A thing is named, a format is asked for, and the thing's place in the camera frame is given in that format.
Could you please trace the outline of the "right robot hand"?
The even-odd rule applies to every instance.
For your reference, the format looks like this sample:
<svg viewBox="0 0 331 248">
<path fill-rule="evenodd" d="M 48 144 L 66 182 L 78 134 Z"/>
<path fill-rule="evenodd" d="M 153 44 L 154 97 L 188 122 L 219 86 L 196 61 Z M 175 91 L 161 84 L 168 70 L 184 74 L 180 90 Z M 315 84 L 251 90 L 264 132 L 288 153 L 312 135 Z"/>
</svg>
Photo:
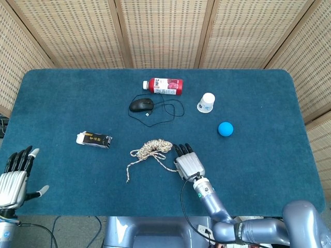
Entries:
<svg viewBox="0 0 331 248">
<path fill-rule="evenodd" d="M 205 176 L 205 168 L 188 143 L 173 145 L 177 157 L 174 159 L 175 167 L 183 180 L 193 182 L 196 177 Z"/>
</svg>

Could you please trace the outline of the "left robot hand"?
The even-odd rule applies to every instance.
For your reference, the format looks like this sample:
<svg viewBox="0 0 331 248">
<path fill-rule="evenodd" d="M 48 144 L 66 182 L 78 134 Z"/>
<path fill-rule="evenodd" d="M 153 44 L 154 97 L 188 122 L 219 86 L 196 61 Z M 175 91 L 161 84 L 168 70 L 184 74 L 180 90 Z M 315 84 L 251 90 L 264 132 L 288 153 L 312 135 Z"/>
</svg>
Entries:
<svg viewBox="0 0 331 248">
<path fill-rule="evenodd" d="M 34 159 L 38 153 L 38 148 L 33 149 L 29 146 L 8 158 L 4 172 L 1 174 L 1 210 L 17 210 L 24 202 L 40 198 L 49 190 L 50 186 L 45 185 L 36 192 L 26 192 Z"/>
</svg>

